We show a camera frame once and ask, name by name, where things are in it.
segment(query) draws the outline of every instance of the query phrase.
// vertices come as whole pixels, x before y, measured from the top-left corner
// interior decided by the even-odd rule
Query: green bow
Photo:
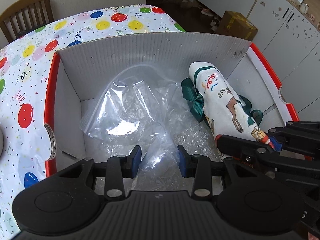
[[[192,80],[190,78],[184,79],[181,82],[181,88],[182,88],[183,98],[191,102],[191,105],[189,105],[191,114],[196,118],[198,122],[201,122],[203,120],[206,121],[205,115],[203,112],[203,96],[199,92],[196,92],[193,86]],[[259,125],[263,117],[262,112],[257,109],[251,111],[251,108],[252,108],[251,102],[247,98],[241,95],[238,95],[238,96],[245,103],[245,106],[242,106],[242,109],[244,110],[244,112],[248,116],[252,117],[256,121],[256,123]]]

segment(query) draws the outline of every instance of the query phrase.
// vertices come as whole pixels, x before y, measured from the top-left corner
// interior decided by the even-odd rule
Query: green balloon
[[[147,7],[142,7],[142,8],[140,8],[140,12],[142,12],[142,13],[150,13],[151,9],[147,8]]]
[[[0,94],[2,93],[3,89],[4,89],[4,85],[5,85],[5,80],[1,79],[0,80]]]
[[[184,28],[182,28],[179,24],[175,23],[174,26],[175,26],[179,31],[185,32]]]
[[[46,27],[46,25],[45,25],[45,26],[42,26],[42,27],[40,27],[40,28],[38,28],[38,29],[36,29],[35,32],[36,32],[36,33],[39,33],[39,32],[42,31],[45,27]]]

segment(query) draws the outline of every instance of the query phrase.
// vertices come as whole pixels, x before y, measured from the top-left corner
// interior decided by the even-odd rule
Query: wooden chair
[[[44,2],[44,8],[46,11],[46,17],[44,15],[44,10],[41,2]],[[20,15],[22,15],[24,26],[21,24],[21,18]],[[11,25],[12,31],[15,35],[13,37],[10,33],[6,22],[8,25]],[[54,22],[50,0],[19,0],[15,2],[13,5],[11,5],[9,8],[7,8],[1,15],[0,15],[0,28],[2,29],[4,36],[7,38],[7,40],[10,42],[13,42],[15,39],[19,38],[20,36],[23,36],[43,25],[49,24],[51,22]]]

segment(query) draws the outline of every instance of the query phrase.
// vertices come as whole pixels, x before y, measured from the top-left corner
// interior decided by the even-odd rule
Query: red balloon
[[[3,59],[0,60],[0,68],[4,66],[4,64],[7,62],[8,58],[4,57]]]
[[[154,13],[165,13],[164,10],[162,10],[161,8],[158,8],[158,7],[153,7],[151,9]]]
[[[58,45],[58,41],[53,40],[48,43],[48,45],[45,47],[44,51],[49,52],[49,51],[53,50],[55,47],[57,47],[57,45]]]
[[[123,22],[126,19],[127,19],[127,16],[125,14],[122,14],[122,13],[116,13],[116,14],[111,16],[111,20],[113,20],[114,22]]]
[[[33,108],[30,104],[23,104],[18,113],[18,124],[21,128],[27,128],[33,117]]]

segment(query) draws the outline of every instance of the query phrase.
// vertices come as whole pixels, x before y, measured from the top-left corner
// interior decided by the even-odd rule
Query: floor
[[[187,32],[214,33],[210,26],[213,17],[203,15],[196,1],[147,0],[147,4],[162,8]]]

